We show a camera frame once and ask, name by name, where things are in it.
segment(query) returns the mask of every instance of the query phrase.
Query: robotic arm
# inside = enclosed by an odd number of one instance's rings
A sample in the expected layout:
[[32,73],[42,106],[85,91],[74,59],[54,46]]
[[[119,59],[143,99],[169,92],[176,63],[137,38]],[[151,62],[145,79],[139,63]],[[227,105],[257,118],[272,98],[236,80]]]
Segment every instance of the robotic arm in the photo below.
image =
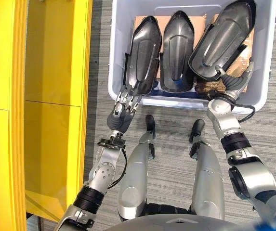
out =
[[128,87],[121,89],[107,119],[110,134],[107,139],[98,142],[98,159],[90,171],[89,180],[84,182],[74,203],[67,208],[55,231],[85,231],[93,226],[107,189],[120,180],[114,181],[116,163],[121,151],[126,158],[125,140],[122,136],[127,131],[140,100],[141,95],[137,95],[137,90],[132,91]]
[[226,152],[235,194],[252,203],[263,221],[276,227],[276,181],[265,166],[257,151],[250,145],[241,126],[233,114],[231,106],[235,102],[253,72],[253,62],[239,78],[226,74],[220,67],[216,70],[226,86],[224,94],[217,94],[209,102],[207,116],[212,121],[214,130]]

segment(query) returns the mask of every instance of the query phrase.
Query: cardboard piece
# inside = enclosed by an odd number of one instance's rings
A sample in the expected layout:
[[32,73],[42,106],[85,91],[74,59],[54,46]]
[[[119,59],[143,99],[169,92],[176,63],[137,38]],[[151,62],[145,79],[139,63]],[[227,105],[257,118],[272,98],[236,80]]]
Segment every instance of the cardboard piece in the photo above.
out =
[[[142,20],[146,16],[137,16],[134,20],[134,30],[138,27],[138,25],[142,22]],[[168,24],[171,16],[154,16],[157,19],[159,29],[161,31],[161,36],[163,37],[163,33],[165,31],[166,25]],[[206,15],[204,16],[189,16],[189,19],[195,30],[195,39],[194,39],[194,48],[199,43],[205,29]],[[157,79],[160,79],[160,68],[157,72]]]
[[[218,14],[212,17],[211,23],[215,22]],[[247,45],[245,50],[235,59],[229,69],[226,71],[229,75],[239,77],[242,73],[247,69],[251,57],[252,45],[253,45],[253,35],[254,29],[250,32],[248,37],[245,39],[243,44]],[[210,90],[217,90],[219,92],[225,91],[225,86],[221,80],[216,82],[205,82],[202,80],[197,81],[197,85],[195,86],[195,90],[198,93],[208,92]]]

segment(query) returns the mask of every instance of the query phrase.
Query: yellow cabinet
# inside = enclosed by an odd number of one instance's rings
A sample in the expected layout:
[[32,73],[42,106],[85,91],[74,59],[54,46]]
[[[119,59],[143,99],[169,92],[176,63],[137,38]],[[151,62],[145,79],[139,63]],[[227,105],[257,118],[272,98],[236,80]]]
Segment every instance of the yellow cabinet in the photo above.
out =
[[26,230],[25,33],[26,1],[0,0],[0,231]]
[[25,174],[27,211],[59,220],[80,185],[80,107],[26,102]]
[[83,183],[91,0],[29,0],[26,211],[58,221]]

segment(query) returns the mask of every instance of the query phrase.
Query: white plastic bin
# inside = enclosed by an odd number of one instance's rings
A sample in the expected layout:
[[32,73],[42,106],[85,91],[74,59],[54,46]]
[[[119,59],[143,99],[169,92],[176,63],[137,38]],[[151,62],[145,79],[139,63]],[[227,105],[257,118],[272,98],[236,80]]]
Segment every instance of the white plastic bin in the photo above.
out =
[[[133,23],[139,15],[172,15],[182,10],[190,16],[207,14],[207,24],[211,17],[219,13],[233,0],[113,0],[110,41],[110,62],[108,91],[115,100],[120,90],[125,53],[129,52]],[[276,17],[276,0],[255,0],[256,21],[252,47],[252,58],[255,61],[254,72],[246,93],[241,94],[238,103],[253,105],[260,110],[267,98],[268,79],[274,40]],[[142,99],[142,104],[165,107],[206,109],[208,101],[192,98],[181,98],[177,94],[166,96],[149,95]],[[235,113],[247,114],[250,109],[235,108]]]

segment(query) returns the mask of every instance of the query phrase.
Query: gray carpet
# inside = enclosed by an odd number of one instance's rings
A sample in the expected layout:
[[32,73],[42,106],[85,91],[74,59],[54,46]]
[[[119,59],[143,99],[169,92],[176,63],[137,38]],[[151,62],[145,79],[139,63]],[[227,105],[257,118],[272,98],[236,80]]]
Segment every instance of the gray carpet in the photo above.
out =
[[[92,39],[90,58],[90,82],[88,101],[88,123],[85,154],[85,174],[95,161],[95,145],[100,138],[105,138],[108,128],[106,118],[113,106],[107,92],[109,62],[111,0],[94,0],[92,12]],[[242,124],[262,160],[269,166],[276,179],[276,29],[272,56],[272,74],[269,82],[268,99],[265,106],[248,122]],[[226,220],[243,224],[258,220],[252,206],[240,200],[233,192],[228,177],[228,164],[220,142],[217,140],[211,122],[206,113],[197,110],[141,106],[138,108],[129,132],[125,134],[126,151],[130,154],[144,133],[144,117],[152,114],[157,123],[155,139],[156,159],[149,162],[148,201],[189,208],[196,163],[189,158],[191,145],[188,134],[194,121],[203,118],[206,121],[204,136],[212,144],[219,158],[224,177]],[[118,162],[118,175],[124,167],[123,157]],[[93,231],[104,230],[120,222],[117,213],[117,195],[119,186],[108,191],[99,209]],[[36,229],[36,219],[28,221],[28,230]],[[43,221],[44,230],[52,230],[52,222]]]

